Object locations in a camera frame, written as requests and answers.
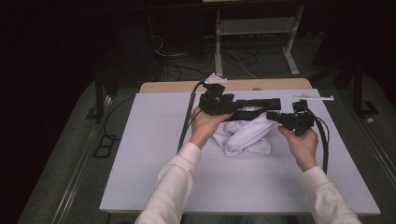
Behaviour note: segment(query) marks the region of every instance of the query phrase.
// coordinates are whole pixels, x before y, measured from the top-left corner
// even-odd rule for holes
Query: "white board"
[[[317,90],[227,91],[234,99],[280,98],[282,113],[292,113],[293,95],[319,96]],[[201,92],[197,92],[195,106]],[[161,167],[177,153],[190,94],[139,93],[136,95],[120,148],[108,179],[100,209],[113,213],[140,211]],[[309,101],[309,108],[330,129],[328,176],[359,215],[379,214],[379,209],[337,132],[325,105]],[[307,200],[298,183],[301,171],[288,143],[275,125],[267,134],[272,154],[244,152],[227,157],[210,139],[194,180],[185,213],[303,214]],[[186,134],[188,141],[191,133]],[[322,162],[322,146],[317,159]]]

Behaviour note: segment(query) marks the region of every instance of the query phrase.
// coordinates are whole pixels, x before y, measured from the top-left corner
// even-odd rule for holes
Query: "dark background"
[[[358,58],[363,70],[380,83],[394,103],[395,88],[389,79],[396,75],[395,8],[391,1],[343,2],[306,1],[300,34],[326,32],[315,63],[328,66],[351,55]],[[125,4],[120,0],[114,3]],[[125,47],[120,39],[120,32],[129,32],[131,38],[140,38],[149,46],[149,40],[144,40],[149,36],[144,25],[147,14],[86,10],[106,7],[106,1],[20,0],[0,4],[0,218],[16,223],[78,97],[94,81],[96,68],[110,66],[119,71],[113,74],[114,83],[108,84],[113,87],[120,82],[133,85],[152,81],[157,75],[143,76],[145,69],[153,66],[134,65],[140,61],[128,53],[133,45]],[[137,6],[138,1],[128,4]],[[157,31],[166,30],[174,19],[169,20],[158,25]],[[199,34],[211,32],[205,18],[187,16],[186,20],[202,22]],[[140,50],[148,61],[155,60],[151,49]],[[117,60],[108,59],[109,53]]]

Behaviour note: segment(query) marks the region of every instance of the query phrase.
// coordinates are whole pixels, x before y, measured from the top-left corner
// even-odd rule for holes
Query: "metal frame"
[[[375,106],[371,101],[365,101],[364,103],[367,105],[368,109],[361,108],[361,100],[362,100],[362,83],[363,83],[363,73],[361,71],[361,66],[358,62],[353,61],[353,65],[356,66],[356,72],[354,76],[354,85],[353,85],[353,108],[356,113],[358,113],[359,117],[364,119],[364,115],[377,115],[378,110],[376,110]]]
[[[285,47],[282,47],[282,52],[283,55],[286,59],[286,62],[288,63],[289,69],[291,71],[291,75],[294,77],[298,77],[300,75],[300,71],[298,70],[297,64],[295,63],[292,55],[291,55],[291,48],[294,44],[294,39],[295,36],[297,35],[297,30],[300,25],[300,20],[303,15],[304,11],[304,6],[298,6],[297,12],[295,17],[293,18],[292,24],[289,29],[286,29],[286,24],[287,21],[290,18],[272,18],[272,19],[260,19],[260,20],[254,20],[254,22],[261,22],[261,23],[271,23],[269,20],[286,20],[285,22],[285,27],[282,30],[270,30],[270,31],[265,31],[265,30],[258,30],[257,26],[253,28],[251,31],[231,31],[233,26],[237,26],[238,23],[243,23],[251,20],[235,20],[233,22],[230,21],[225,21],[227,22],[227,25],[224,26],[222,25],[222,21],[220,18],[220,10],[217,10],[217,17],[216,17],[216,56],[215,56],[215,66],[216,66],[216,75],[218,77],[223,77],[222,73],[222,65],[221,65],[221,55],[220,55],[220,37],[221,35],[240,35],[240,34],[265,34],[265,33],[285,33],[288,32],[290,33],[290,38],[288,41],[288,44]],[[226,27],[227,31],[222,32],[221,27]]]

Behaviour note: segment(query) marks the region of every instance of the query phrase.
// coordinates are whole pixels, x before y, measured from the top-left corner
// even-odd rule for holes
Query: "crumpled white fabric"
[[[275,123],[268,120],[264,112],[251,121],[222,122],[213,137],[220,147],[225,147],[227,156],[235,156],[244,151],[271,154],[271,145],[265,135]]]

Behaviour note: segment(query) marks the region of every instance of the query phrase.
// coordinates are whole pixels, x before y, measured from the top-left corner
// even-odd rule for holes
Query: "white shirt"
[[[178,224],[192,189],[201,149],[186,143],[161,169],[154,191],[135,223]],[[349,203],[317,166],[305,171],[300,183],[318,224],[361,223]]]

